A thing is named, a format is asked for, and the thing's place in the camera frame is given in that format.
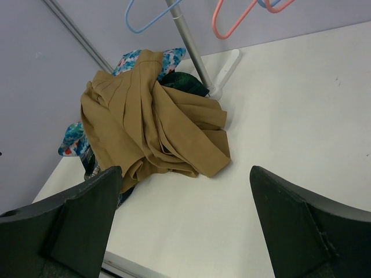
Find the clothes rack pole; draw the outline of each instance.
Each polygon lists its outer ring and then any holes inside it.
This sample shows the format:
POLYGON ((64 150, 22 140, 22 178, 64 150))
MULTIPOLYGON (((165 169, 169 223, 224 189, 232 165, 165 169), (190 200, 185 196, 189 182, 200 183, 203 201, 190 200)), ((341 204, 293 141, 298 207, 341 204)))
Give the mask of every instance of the clothes rack pole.
MULTIPOLYGON (((172 4, 175 3, 176 0, 165 0, 168 6, 170 7, 172 4)), ((205 65, 201 60, 201 55, 197 49, 197 46, 192 38, 191 31, 188 28, 187 22, 184 19, 183 14, 181 13, 179 5, 173 7, 170 10, 173 20, 175 22, 176 27, 178 28, 179 34, 185 44, 185 47, 188 50, 188 53, 191 56, 192 62, 195 65, 197 73, 202 81, 202 83, 210 90, 213 91, 214 86, 210 80, 208 72, 206 71, 205 65)))
POLYGON ((113 72, 113 67, 103 58, 103 56, 95 49, 95 47, 89 42, 84 36, 76 24, 70 19, 66 12, 55 0, 42 0, 48 8, 54 13, 61 23, 69 30, 74 38, 80 43, 85 51, 90 55, 92 59, 98 64, 98 66, 109 73, 113 72))

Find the white surface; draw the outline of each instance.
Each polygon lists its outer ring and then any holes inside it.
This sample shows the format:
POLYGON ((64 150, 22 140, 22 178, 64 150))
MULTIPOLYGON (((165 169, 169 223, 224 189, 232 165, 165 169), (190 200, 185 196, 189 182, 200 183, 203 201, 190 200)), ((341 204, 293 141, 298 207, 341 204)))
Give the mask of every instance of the white surface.
POLYGON ((0 1, 0 214, 30 204, 60 161, 99 69, 40 0, 0 1))
POLYGON ((99 278, 111 278, 111 276, 108 276, 107 274, 101 272, 99 273, 99 278))
POLYGON ((78 156, 62 158, 36 196, 34 203, 84 182, 84 173, 78 156))
MULTIPOLYGON (((162 277, 274 277, 250 190, 253 165, 371 211, 370 29, 242 49, 220 100, 233 162, 215 178, 169 173, 141 182, 115 214, 105 260, 162 277)), ((205 57, 212 78, 226 56, 205 57)), ((57 175, 76 174, 68 172, 75 162, 63 159, 38 199, 59 191, 66 181, 57 175)))
MULTIPOLYGON (((371 20, 370 0, 296 0, 279 14, 271 14, 257 4, 236 31, 221 41, 211 28, 217 2, 183 0, 180 3, 201 55, 371 20)), ((222 34, 231 28, 250 2, 224 2, 217 21, 222 34)), ((132 50, 165 50, 184 45, 170 13, 141 34, 134 34, 124 19, 129 0, 58 0, 58 3, 113 67, 123 54, 132 50)), ((134 28, 140 28, 166 8, 165 0, 136 0, 129 21, 134 28)))
MULTIPOLYGON (((143 277, 143 278, 146 278, 146 277, 164 278, 163 276, 159 276, 158 273, 155 273, 151 270, 145 269, 144 267, 142 267, 140 265, 136 265, 135 267, 137 268, 137 269, 135 269, 135 270, 137 270, 136 273, 141 273, 140 277, 143 277)), ((122 277, 122 278, 137 278, 137 277, 135 277, 134 274, 132 274, 132 272, 131 272, 131 274, 129 274, 127 269, 123 270, 120 266, 113 267, 112 265, 103 262, 102 268, 104 268, 105 270, 108 270, 108 271, 112 272, 113 274, 116 274, 116 275, 118 275, 119 277, 122 277)))
POLYGON ((213 80, 214 90, 209 89, 209 96, 215 100, 219 100, 223 95, 223 87, 235 71, 238 63, 241 61, 242 53, 239 49, 230 51, 228 60, 225 65, 220 69, 215 80, 213 80))

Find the floral fabric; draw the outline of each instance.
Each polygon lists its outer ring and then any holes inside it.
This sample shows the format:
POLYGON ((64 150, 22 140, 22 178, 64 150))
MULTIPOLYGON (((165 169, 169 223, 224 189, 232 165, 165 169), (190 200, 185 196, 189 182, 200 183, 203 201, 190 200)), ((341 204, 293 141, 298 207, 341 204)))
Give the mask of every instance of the floral fabric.
POLYGON ((80 156, 86 152, 89 146, 82 123, 73 123, 66 130, 58 154, 61 156, 80 156))
MULTIPOLYGON (((135 62, 138 60, 138 56, 141 50, 135 50, 122 56, 120 62, 118 63, 116 69, 113 71, 113 75, 116 76, 121 72, 130 71, 135 62)), ((184 47, 169 49, 163 52, 162 60, 162 71, 158 75, 157 80, 163 78, 166 74, 174 71, 179 65, 183 57, 186 55, 186 49, 184 47)))

